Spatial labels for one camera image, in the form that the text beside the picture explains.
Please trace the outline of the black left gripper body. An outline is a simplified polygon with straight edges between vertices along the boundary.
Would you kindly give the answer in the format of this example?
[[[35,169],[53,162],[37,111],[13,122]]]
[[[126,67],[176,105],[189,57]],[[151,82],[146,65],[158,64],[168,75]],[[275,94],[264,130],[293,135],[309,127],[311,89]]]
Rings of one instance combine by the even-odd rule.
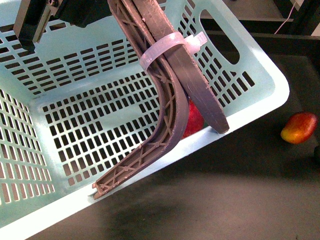
[[[33,52],[50,17],[85,28],[111,15],[106,0],[22,0],[13,31],[22,48]]]

